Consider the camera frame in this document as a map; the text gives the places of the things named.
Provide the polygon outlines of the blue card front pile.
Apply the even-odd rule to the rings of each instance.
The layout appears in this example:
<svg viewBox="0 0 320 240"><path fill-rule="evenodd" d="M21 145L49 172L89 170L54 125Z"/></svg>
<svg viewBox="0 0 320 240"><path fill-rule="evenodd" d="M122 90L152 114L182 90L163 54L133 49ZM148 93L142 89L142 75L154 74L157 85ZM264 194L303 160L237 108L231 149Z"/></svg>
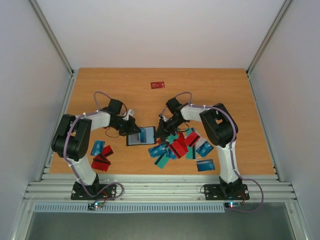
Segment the blue card front pile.
<svg viewBox="0 0 320 240"><path fill-rule="evenodd" d="M148 131L145 127L140 128L141 133L137 135L137 139L140 143L146 144L148 142Z"/></svg>

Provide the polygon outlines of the black leather card holder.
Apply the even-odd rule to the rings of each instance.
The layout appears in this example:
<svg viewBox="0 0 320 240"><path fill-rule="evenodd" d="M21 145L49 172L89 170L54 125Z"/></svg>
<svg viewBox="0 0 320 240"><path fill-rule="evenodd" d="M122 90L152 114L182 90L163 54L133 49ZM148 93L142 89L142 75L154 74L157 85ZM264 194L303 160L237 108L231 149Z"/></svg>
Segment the black leather card holder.
<svg viewBox="0 0 320 240"><path fill-rule="evenodd" d="M156 144L156 128L154 126L141 127L140 130L140 133L135 133L126 137L126 146Z"/></svg>

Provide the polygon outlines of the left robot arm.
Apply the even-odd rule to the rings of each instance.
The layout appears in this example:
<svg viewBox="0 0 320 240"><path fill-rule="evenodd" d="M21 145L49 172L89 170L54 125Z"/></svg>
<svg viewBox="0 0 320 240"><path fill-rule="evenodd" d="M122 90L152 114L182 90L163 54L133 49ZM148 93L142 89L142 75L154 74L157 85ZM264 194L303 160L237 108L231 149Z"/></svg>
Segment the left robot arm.
<svg viewBox="0 0 320 240"><path fill-rule="evenodd" d="M83 194L89 199L96 199L101 193L101 187L95 183L97 174L88 160L90 135L97 129L108 127L126 137L141 132L134 118L133 109L125 109L124 103L111 99L108 106L90 113L72 115L65 113L58 124L51 142L51 149L63 158L76 176L76 181L83 186Z"/></svg>

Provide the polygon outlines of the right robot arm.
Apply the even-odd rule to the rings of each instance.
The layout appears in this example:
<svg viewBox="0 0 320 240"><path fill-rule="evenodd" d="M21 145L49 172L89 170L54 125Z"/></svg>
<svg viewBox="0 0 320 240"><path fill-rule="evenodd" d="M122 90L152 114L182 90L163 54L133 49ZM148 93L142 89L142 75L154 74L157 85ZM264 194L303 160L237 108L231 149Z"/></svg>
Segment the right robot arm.
<svg viewBox="0 0 320 240"><path fill-rule="evenodd" d="M184 122L201 122L207 139L216 146L220 164L220 191L225 198L234 197L242 184L236 162L236 138L238 126L223 103L215 105L181 104L175 97L167 101L170 118L159 115L154 137L166 138L174 134Z"/></svg>

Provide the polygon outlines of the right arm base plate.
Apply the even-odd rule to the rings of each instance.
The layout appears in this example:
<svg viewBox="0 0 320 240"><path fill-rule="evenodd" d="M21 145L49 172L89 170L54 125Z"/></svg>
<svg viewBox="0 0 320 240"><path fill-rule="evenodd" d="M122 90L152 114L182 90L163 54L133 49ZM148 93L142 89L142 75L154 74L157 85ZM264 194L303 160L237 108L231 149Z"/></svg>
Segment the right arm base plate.
<svg viewBox="0 0 320 240"><path fill-rule="evenodd" d="M203 185L204 196L207 201L240 201L249 200L249 190L246 184L235 189L223 188L220 184Z"/></svg>

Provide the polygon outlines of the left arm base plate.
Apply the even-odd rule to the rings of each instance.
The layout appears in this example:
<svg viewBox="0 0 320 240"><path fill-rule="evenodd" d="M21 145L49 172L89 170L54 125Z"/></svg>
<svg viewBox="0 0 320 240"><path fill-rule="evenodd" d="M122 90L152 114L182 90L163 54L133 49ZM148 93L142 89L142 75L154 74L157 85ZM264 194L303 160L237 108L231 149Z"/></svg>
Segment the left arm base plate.
<svg viewBox="0 0 320 240"><path fill-rule="evenodd" d="M71 200L98 200L107 197L108 199L114 198L117 193L117 185L116 184L96 184L92 186L86 186L86 190L84 187L76 182L71 191Z"/></svg>

